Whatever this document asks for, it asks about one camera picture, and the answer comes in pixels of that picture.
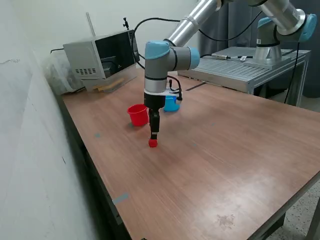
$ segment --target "blue tape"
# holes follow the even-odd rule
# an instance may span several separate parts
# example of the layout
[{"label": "blue tape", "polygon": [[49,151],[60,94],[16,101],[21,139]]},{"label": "blue tape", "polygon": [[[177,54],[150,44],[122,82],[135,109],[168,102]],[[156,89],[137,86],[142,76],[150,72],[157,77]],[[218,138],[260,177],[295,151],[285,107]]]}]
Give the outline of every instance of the blue tape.
[{"label": "blue tape", "polygon": [[124,193],[123,195],[117,197],[116,199],[113,199],[112,202],[114,205],[121,203],[122,201],[126,200],[129,198],[128,193]]}]

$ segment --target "black cable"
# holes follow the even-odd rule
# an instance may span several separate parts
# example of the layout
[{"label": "black cable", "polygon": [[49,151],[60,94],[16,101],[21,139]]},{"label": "black cable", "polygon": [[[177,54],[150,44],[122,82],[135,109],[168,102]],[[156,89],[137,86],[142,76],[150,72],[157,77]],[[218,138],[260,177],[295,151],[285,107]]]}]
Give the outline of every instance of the black cable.
[{"label": "black cable", "polygon": [[171,79],[175,80],[175,81],[178,83],[178,86],[179,86],[179,96],[177,97],[177,100],[178,100],[178,101],[182,101],[182,88],[181,88],[180,81],[179,81],[177,78],[175,78],[174,76],[168,75],[168,78],[171,78]]},{"label": "black cable", "polygon": [[52,54],[52,52],[54,52],[54,51],[59,51],[59,50],[65,50],[65,49],[64,49],[64,48],[52,49],[52,50],[50,51],[50,54]]},{"label": "black cable", "polygon": [[292,77],[291,77],[290,85],[289,85],[289,88],[288,88],[288,92],[286,93],[284,103],[287,102],[287,99],[288,99],[288,96],[289,96],[289,92],[290,92],[290,89],[291,89],[291,85],[292,85],[292,82],[293,82],[294,77],[295,77],[296,68],[297,68],[297,63],[298,63],[298,57],[299,57],[299,48],[300,48],[300,42],[298,42],[298,44],[297,44],[297,46],[296,46],[295,63],[294,63],[293,71],[292,71]]},{"label": "black cable", "polygon": [[140,56],[141,58],[143,58],[144,60],[146,60],[146,59],[145,59],[145,57],[144,57],[144,56],[142,56],[140,53],[139,53],[139,56]]},{"label": "black cable", "polygon": [[77,90],[75,90],[73,93],[77,93],[77,92],[79,92],[79,91],[81,91],[82,89],[85,89],[86,87],[85,86],[83,86],[83,87],[81,87],[81,88],[79,88],[79,89],[77,89]]},{"label": "black cable", "polygon": [[203,57],[207,57],[207,56],[212,56],[212,54],[204,54],[200,58],[202,59]]},{"label": "black cable", "polygon": [[229,39],[215,39],[215,38],[212,38],[210,36],[208,36],[207,34],[205,34],[201,29],[199,29],[199,32],[202,33],[205,37],[207,37],[208,39],[211,39],[213,41],[216,41],[216,42],[227,42],[227,41],[230,41],[230,40],[233,40],[233,39],[236,39],[237,37],[239,37],[241,34],[243,34],[253,23],[254,21],[259,17],[259,15],[262,14],[262,11],[258,13],[257,16],[255,16],[255,18],[252,20],[252,22],[242,31],[240,32],[238,35],[232,37],[232,38],[229,38]]},{"label": "black cable", "polygon": [[[133,35],[132,35],[132,39],[131,39],[131,50],[132,50],[132,54],[133,54],[133,57],[134,59],[136,59],[136,56],[135,56],[135,50],[134,50],[134,38],[136,37],[136,31],[138,29],[138,27],[147,22],[147,21],[151,21],[151,20],[160,20],[160,21],[165,21],[165,22],[175,22],[175,23],[178,23],[180,22],[180,20],[174,20],[174,19],[167,19],[167,18],[161,18],[161,17],[150,17],[150,18],[146,18],[144,20],[142,20],[141,22],[139,22],[137,24],[137,26],[134,28],[134,31],[133,31]],[[144,66],[141,65],[140,62],[136,62],[141,68],[145,69]]]}]

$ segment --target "wooden table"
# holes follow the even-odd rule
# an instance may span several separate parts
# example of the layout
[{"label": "wooden table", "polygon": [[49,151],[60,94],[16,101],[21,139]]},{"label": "wooden table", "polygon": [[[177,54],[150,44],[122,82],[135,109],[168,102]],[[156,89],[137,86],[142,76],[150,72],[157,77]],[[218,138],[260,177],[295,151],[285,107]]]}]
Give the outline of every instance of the wooden table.
[{"label": "wooden table", "polygon": [[[260,239],[320,178],[319,113],[205,84],[184,91],[178,112],[161,111],[149,148],[149,126],[127,114],[143,90],[140,76],[111,94],[63,97],[133,240]],[[316,240],[318,217],[312,225]]]}]

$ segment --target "small black clamp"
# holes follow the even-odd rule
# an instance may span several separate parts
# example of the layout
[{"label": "small black clamp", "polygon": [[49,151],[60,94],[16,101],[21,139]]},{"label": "small black clamp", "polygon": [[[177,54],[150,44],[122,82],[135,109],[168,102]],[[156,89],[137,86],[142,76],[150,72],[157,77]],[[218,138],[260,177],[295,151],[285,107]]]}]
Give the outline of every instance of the small black clamp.
[{"label": "small black clamp", "polygon": [[129,30],[129,23],[127,22],[127,18],[124,17],[123,20],[124,20],[123,26],[124,26],[127,30]]}]

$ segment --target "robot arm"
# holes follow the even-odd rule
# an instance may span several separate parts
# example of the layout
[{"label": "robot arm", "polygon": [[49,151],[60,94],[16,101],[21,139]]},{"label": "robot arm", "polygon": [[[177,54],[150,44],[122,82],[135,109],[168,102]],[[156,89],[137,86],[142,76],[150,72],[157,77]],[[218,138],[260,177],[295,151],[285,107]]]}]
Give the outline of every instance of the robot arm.
[{"label": "robot arm", "polygon": [[[279,40],[302,42],[313,34],[317,16],[306,15],[296,9],[289,0],[247,0],[251,7],[259,7],[268,16],[259,22],[258,47],[279,45]],[[192,12],[185,16],[172,34],[163,41],[149,41],[145,47],[144,105],[149,108],[151,137],[150,147],[157,144],[159,109],[165,106],[166,96],[182,95],[167,88],[168,72],[194,69],[199,65],[200,54],[191,47],[183,47],[214,12],[232,0],[201,0]]]}]

